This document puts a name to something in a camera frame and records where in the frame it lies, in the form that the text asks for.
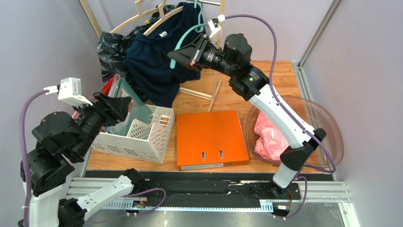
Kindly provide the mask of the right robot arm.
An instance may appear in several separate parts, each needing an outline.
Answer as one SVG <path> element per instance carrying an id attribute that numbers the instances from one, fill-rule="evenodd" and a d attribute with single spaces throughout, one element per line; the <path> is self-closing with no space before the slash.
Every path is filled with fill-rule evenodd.
<path id="1" fill-rule="evenodd" d="M 313 152 L 322 145 L 326 132 L 302 120 L 275 90 L 269 77 L 250 63 L 252 47 L 243 34 L 226 37 L 223 48 L 217 48 L 206 35 L 170 51 L 167 55 L 191 70 L 211 69 L 230 77 L 232 90 L 264 113 L 280 130 L 288 147 L 280 155 L 281 164 L 269 183 L 275 197 L 286 194 Z"/>

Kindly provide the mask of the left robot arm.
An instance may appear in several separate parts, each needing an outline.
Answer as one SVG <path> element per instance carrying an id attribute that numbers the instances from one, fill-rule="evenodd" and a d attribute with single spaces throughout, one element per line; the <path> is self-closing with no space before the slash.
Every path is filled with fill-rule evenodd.
<path id="1" fill-rule="evenodd" d="M 24 215 L 20 227 L 81 227 L 100 209 L 114 200 L 138 192 L 144 184 L 141 174 L 131 168 L 114 182 L 88 195 L 66 199 L 62 190 L 76 163 L 85 155 L 106 126 L 126 119 L 130 97 L 113 98 L 101 92 L 94 100 L 77 107 L 79 117 L 66 112 L 45 116 L 32 130 L 36 147 L 28 151 L 25 118 L 29 105 L 40 95 L 32 95 L 23 105 L 19 117 L 19 140 L 22 161 L 21 178 L 26 192 Z"/>

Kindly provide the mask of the pink patterned shorts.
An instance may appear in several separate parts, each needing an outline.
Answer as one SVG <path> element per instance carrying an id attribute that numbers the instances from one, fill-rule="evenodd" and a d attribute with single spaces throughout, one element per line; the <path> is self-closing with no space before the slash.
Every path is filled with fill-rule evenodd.
<path id="1" fill-rule="evenodd" d="M 254 146 L 254 152 L 263 159 L 280 161 L 280 155 L 289 144 L 281 131 L 261 111 L 258 114 L 254 132 L 259 136 Z"/>

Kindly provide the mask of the teal plastic hanger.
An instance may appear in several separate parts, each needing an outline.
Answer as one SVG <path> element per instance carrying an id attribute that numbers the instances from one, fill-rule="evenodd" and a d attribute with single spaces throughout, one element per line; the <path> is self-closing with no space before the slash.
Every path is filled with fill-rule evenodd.
<path id="1" fill-rule="evenodd" d="M 193 4 L 194 9 L 197 9 L 197 7 L 198 7 L 198 2 L 199 2 L 199 0 L 195 0 L 195 1 L 194 1 L 194 4 Z M 191 28 L 189 28 L 189 29 L 181 36 L 181 38 L 180 38 L 179 41 L 177 42 L 177 44 L 176 44 L 174 50 L 178 50 L 178 49 L 181 47 L 181 45 L 182 45 L 183 41 L 185 40 L 185 38 L 186 38 L 192 31 L 195 31 L 196 33 L 201 33 L 201 32 L 204 31 L 204 27 L 206 26 L 206 24 L 202 23 L 202 20 L 201 20 L 201 18 L 202 18 L 202 13 L 203 13 L 203 3 L 201 3 L 201 5 L 200 5 L 200 11 L 199 11 L 199 14 L 198 14 L 198 23 L 197 23 L 196 25 L 192 26 Z M 170 69 L 173 70 L 173 69 L 175 68 L 175 66 L 176 66 L 176 60 L 171 59 L 171 62 L 170 62 Z"/>

